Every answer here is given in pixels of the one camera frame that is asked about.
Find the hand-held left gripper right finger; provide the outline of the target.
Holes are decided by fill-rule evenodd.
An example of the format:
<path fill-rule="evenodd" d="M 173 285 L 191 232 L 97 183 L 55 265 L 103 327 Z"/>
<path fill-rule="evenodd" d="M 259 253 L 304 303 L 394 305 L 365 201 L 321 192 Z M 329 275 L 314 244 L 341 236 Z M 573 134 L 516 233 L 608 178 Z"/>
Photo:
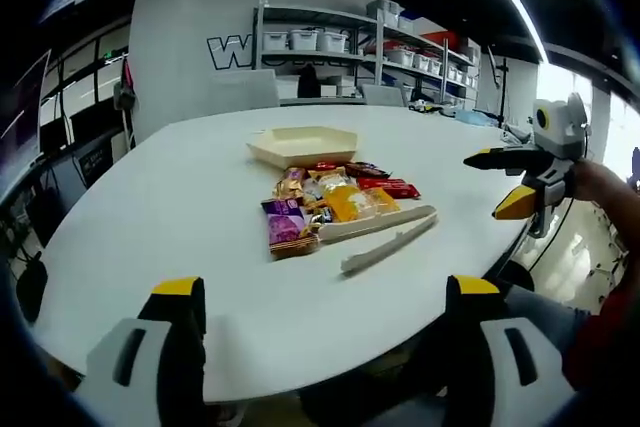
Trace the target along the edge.
<path fill-rule="evenodd" d="M 549 426 L 575 391 L 560 352 L 491 282 L 451 275 L 446 426 Z"/>

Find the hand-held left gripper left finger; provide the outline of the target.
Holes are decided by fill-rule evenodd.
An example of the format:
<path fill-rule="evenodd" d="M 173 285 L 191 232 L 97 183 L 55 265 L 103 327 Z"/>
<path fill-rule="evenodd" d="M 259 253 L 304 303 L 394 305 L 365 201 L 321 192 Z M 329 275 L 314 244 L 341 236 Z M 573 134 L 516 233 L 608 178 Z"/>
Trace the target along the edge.
<path fill-rule="evenodd" d="M 158 284 L 88 354 L 84 406 L 103 426 L 204 425 L 205 334 L 203 279 Z"/>

